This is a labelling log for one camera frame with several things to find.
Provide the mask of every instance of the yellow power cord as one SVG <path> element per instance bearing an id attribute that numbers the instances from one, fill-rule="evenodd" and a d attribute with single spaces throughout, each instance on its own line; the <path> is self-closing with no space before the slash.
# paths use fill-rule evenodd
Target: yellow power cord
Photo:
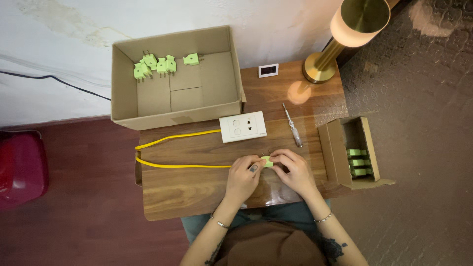
<path id="1" fill-rule="evenodd" d="M 198 135 L 204 135 L 204 134 L 210 134 L 210 133 L 215 133 L 215 132 L 221 132 L 220 129 L 214 129 L 214 130 L 208 130 L 208 131 L 202 131 L 202 132 L 196 132 L 196 133 L 190 133 L 190 134 L 181 134 L 181 135 L 174 135 L 174 136 L 168 136 L 165 138 L 162 138 L 160 140 L 157 140 L 155 142 L 150 142 L 146 143 L 140 146 L 136 146 L 135 150 L 140 151 L 143 148 L 153 146 L 154 144 L 160 143 L 163 140 L 167 139 L 173 139 L 173 138 L 181 138 L 181 137 L 190 137 L 190 136 L 198 136 Z M 156 164 L 156 163 L 150 163 L 147 161 L 144 161 L 140 158 L 138 158 L 138 155 L 136 155 L 135 159 L 142 163 L 146 164 L 149 166 L 153 167 L 158 167 L 158 168 L 229 168 L 232 167 L 231 165 L 171 165 L 171 164 Z"/>

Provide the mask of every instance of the screwdriver handle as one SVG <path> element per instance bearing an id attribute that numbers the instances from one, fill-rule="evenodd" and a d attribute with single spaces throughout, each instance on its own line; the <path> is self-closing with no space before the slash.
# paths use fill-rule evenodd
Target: screwdriver handle
<path id="1" fill-rule="evenodd" d="M 294 139 L 296 140 L 296 144 L 297 146 L 300 148 L 302 146 L 304 146 L 302 144 L 302 140 L 300 139 L 299 137 L 299 132 L 297 131 L 297 128 L 295 127 L 291 127 L 291 131 L 292 131 L 292 135 L 294 135 Z"/>

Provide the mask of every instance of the red plastic object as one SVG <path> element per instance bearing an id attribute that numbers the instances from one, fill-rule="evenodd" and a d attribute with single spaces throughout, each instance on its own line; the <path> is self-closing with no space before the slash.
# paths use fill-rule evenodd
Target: red plastic object
<path id="1" fill-rule="evenodd" d="M 0 141 L 0 210 L 36 199 L 48 188 L 43 142 L 35 133 Z"/>

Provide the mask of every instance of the white wall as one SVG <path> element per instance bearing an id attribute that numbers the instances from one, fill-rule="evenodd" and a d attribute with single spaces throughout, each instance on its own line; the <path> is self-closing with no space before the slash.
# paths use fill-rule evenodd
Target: white wall
<path id="1" fill-rule="evenodd" d="M 305 58 L 330 39 L 342 0 L 2 0 L 0 70 L 53 74 L 110 97 L 117 40 L 233 27 L 242 68 Z M 108 100 L 55 80 L 0 73 L 0 126 L 110 113 Z"/>

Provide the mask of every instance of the brown shirt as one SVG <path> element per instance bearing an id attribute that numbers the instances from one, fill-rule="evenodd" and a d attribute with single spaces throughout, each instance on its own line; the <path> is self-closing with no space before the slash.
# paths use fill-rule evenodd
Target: brown shirt
<path id="1" fill-rule="evenodd" d="M 280 222 L 254 222 L 228 232 L 216 266 L 325 265 L 303 231 Z"/>

